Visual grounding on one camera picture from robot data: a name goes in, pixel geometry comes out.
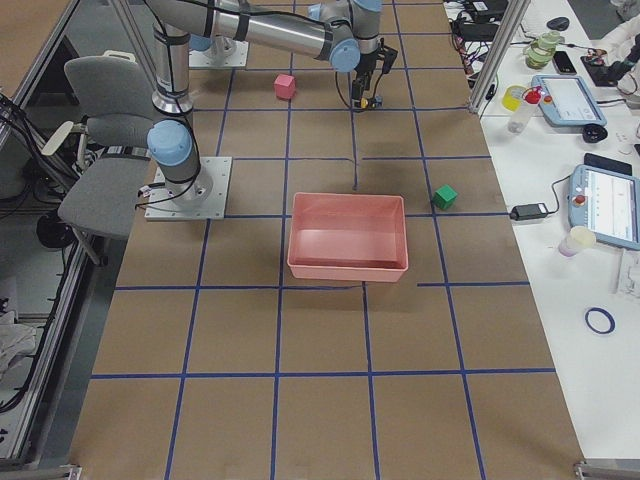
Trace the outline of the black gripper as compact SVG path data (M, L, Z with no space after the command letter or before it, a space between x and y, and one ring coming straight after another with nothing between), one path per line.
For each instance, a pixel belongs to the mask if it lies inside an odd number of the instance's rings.
M355 67L356 77L351 82L351 104L353 108L369 108L371 101L366 97L370 89L371 77L379 62L382 63L381 74L388 74L397 59L398 51L385 43L383 37L374 40L373 50L362 53Z

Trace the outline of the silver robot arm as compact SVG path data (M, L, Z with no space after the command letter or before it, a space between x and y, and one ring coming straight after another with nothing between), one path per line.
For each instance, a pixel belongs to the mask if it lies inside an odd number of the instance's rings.
M378 1L151 1L157 122L193 161L232 161L236 216L287 213L299 191L381 194L358 172L384 149L382 78L399 62Z

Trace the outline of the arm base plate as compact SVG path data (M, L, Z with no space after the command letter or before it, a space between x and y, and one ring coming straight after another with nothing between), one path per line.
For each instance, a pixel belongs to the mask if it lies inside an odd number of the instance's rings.
M223 70L245 68L249 43L226 37L215 37L206 50L190 49L189 68L192 70Z
M222 220L225 216L231 177L231 157L201 157L199 175L193 184L166 182L160 167L144 216L148 221Z

